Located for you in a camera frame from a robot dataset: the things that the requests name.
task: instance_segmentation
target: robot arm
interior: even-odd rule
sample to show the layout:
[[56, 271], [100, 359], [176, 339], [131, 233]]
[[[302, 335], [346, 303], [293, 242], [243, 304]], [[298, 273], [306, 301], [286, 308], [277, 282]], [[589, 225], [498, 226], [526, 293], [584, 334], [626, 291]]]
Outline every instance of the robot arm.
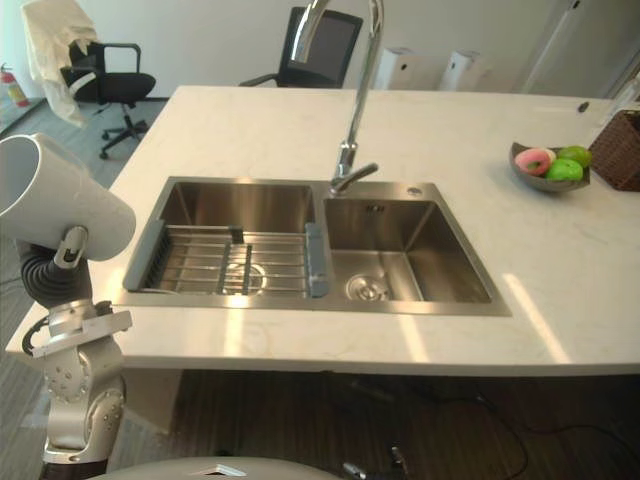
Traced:
[[87, 232], [69, 229], [57, 251], [21, 243], [23, 283], [49, 308], [50, 339], [32, 350], [44, 363], [51, 399], [43, 480], [82, 480], [105, 473], [125, 401], [122, 353], [113, 333], [131, 326], [129, 312], [94, 305]]

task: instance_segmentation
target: black office chair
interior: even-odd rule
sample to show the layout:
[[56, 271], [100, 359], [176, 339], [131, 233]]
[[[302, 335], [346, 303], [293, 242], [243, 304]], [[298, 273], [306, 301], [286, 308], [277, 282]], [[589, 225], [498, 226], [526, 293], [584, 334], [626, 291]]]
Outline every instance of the black office chair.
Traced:
[[362, 19], [326, 10], [311, 44], [308, 62], [299, 63], [291, 60], [290, 56], [304, 10], [303, 7], [291, 9], [278, 73], [247, 80], [240, 86], [254, 87], [275, 80], [278, 87], [342, 88]]
[[[132, 48], [136, 52], [135, 73], [108, 73], [105, 67], [105, 48]], [[61, 69], [62, 76], [73, 92], [73, 98], [79, 102], [104, 105], [119, 103], [124, 114], [126, 126], [104, 130], [102, 138], [109, 140], [100, 151], [100, 158], [108, 158], [107, 150], [126, 138], [140, 140], [149, 126], [144, 120], [131, 121], [127, 107], [135, 108], [135, 102], [144, 99], [156, 84], [156, 79], [146, 73], [140, 73], [140, 47], [135, 43], [90, 43], [87, 55], [82, 53], [76, 43], [69, 47], [71, 66]]]

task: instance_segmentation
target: wicker basket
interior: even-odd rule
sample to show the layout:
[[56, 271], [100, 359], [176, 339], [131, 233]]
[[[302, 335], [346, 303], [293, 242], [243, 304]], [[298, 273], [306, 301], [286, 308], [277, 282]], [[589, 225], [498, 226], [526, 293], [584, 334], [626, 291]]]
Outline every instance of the wicker basket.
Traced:
[[592, 168], [609, 185], [640, 192], [640, 111], [616, 113], [589, 150]]

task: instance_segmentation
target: stainless steel sink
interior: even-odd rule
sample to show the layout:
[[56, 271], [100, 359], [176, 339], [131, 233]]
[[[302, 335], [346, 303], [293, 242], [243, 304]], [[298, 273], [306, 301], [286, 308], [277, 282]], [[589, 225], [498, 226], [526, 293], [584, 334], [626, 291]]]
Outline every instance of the stainless steel sink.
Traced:
[[433, 184], [170, 178], [124, 305], [509, 315]]
[[325, 201], [337, 286], [351, 300], [487, 303], [490, 297], [433, 201]]

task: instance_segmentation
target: marble countertop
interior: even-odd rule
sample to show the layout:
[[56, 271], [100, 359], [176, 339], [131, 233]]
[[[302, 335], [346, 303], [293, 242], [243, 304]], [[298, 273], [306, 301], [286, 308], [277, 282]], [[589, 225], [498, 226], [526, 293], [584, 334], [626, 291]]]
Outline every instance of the marble countertop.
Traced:
[[[324, 180], [354, 92], [181, 87], [112, 191], [136, 212], [133, 241], [91, 263], [94, 299], [115, 298], [169, 176]], [[509, 94], [371, 92], [357, 165], [366, 180], [434, 182], [511, 317], [132, 307], [116, 335], [143, 368], [452, 375], [640, 372], [640, 194], [597, 175], [560, 196], [508, 165], [512, 141], [588, 146], [609, 102]], [[7, 350], [45, 313], [34, 306]]]

